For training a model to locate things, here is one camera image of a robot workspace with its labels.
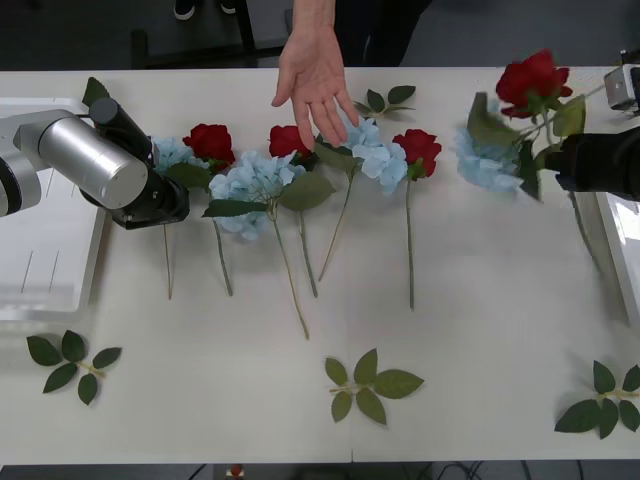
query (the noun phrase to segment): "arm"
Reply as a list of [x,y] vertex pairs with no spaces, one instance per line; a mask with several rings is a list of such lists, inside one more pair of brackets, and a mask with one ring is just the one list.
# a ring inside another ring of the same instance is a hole
[[347,93],[334,20],[335,0],[295,0],[293,33],[280,57],[272,105],[279,107],[291,98],[300,137],[309,149],[315,144],[309,111],[322,136],[335,147],[347,139],[335,100],[351,123],[358,124],[358,113]]

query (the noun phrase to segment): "human hand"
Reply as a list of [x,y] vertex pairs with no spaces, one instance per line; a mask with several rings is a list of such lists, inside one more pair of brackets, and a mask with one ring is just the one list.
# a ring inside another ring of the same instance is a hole
[[344,64],[331,26],[294,29],[280,56],[278,87],[272,105],[280,107],[291,98],[302,142],[313,150],[309,110],[322,136],[334,147],[347,140],[334,98],[347,118],[358,126],[356,111],[344,80]]

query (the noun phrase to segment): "leaf cluster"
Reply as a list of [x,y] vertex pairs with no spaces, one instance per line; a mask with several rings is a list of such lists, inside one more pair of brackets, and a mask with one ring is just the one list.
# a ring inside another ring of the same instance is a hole
[[104,378],[102,370],[118,360],[122,353],[121,348],[107,348],[93,358],[91,365],[86,365],[83,362],[87,356],[84,340],[71,330],[65,332],[60,348],[41,336],[27,337],[27,346],[33,361],[43,367],[53,367],[66,361],[49,375],[42,393],[51,393],[67,385],[76,376],[79,367],[88,370],[78,383],[78,396],[85,405],[89,405],[98,393],[96,377]]

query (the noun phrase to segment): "finger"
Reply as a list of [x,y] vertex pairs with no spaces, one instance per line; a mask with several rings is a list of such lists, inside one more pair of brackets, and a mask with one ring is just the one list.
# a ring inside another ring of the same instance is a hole
[[357,127],[358,123],[360,123],[360,121],[358,120],[358,111],[351,101],[351,98],[349,98],[349,94],[347,93],[347,91],[340,90],[336,95],[336,99],[338,100],[340,108],[342,108],[344,113],[347,114],[347,118],[349,119],[349,121],[353,124],[354,127]]
[[344,123],[338,115],[338,109],[336,108],[336,104],[331,100],[326,100],[324,102],[324,107],[327,109],[327,115],[329,116],[329,120],[333,124],[333,128],[335,129],[338,137],[340,138],[340,143],[344,143],[347,141],[347,129],[344,127]]
[[315,122],[318,130],[322,136],[327,140],[332,147],[338,148],[340,146],[340,137],[338,132],[333,127],[329,116],[327,115],[327,109],[322,103],[311,104],[311,115],[313,115],[313,121]]
[[296,125],[298,125],[298,131],[300,132],[300,139],[304,146],[309,150],[313,150],[316,143],[313,138],[313,132],[311,131],[311,122],[309,121],[309,110],[307,104],[302,100],[293,100],[293,116],[296,119]]
[[295,83],[295,75],[291,69],[287,67],[280,67],[280,73],[278,74],[278,86],[276,87],[276,96],[273,97],[271,105],[273,107],[281,107],[291,97],[291,91]]

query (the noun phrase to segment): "artificial flower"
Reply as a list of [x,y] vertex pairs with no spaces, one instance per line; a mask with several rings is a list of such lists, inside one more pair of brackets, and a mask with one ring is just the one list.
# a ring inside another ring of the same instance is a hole
[[358,126],[354,127],[351,122],[342,115],[344,126],[347,130],[347,141],[342,144],[343,147],[353,150],[356,145],[364,145],[365,147],[379,147],[380,129],[375,124],[375,119],[369,118],[365,120],[359,117]]
[[155,159],[155,171],[166,174],[169,167],[176,163],[189,163],[197,167],[209,169],[209,164],[196,158],[193,150],[184,145],[179,139],[171,138],[152,138],[153,143],[158,147],[158,158]]
[[[295,153],[286,157],[262,157],[258,152],[246,152],[238,165],[226,175],[213,177],[209,188],[215,200],[264,202],[277,197],[284,186],[305,173],[302,166],[291,165]],[[225,230],[239,233],[246,240],[255,240],[269,221],[265,212],[250,212],[237,217],[214,219]]]
[[514,62],[507,66],[496,93],[500,100],[513,104],[502,110],[510,117],[527,118],[535,114],[529,105],[530,96],[537,95],[545,102],[558,97],[568,97],[573,91],[567,87],[568,68],[556,68],[548,49],[527,58],[524,62]]
[[436,169],[436,157],[442,151],[442,145],[436,143],[436,138],[435,135],[429,135],[423,130],[409,129],[404,135],[393,137],[393,142],[404,149],[409,165],[414,165],[422,159],[424,175],[430,177]]
[[516,192],[523,180],[514,176],[516,148],[480,146],[466,128],[460,128],[453,151],[458,156],[458,173],[468,182],[492,192]]
[[302,161],[311,156],[311,150],[302,143],[298,127],[293,125],[273,127],[270,135],[269,153],[274,157],[285,157],[293,152],[297,152]]
[[215,160],[217,171],[224,170],[236,161],[231,150],[231,135],[224,125],[201,123],[191,130],[191,136],[183,139],[185,145],[193,148],[196,157]]
[[353,147],[353,156],[362,158],[362,173],[372,179],[378,179],[383,187],[385,195],[391,195],[398,188],[398,183],[407,175],[406,154],[397,143],[392,143],[389,148],[365,147],[356,145]]

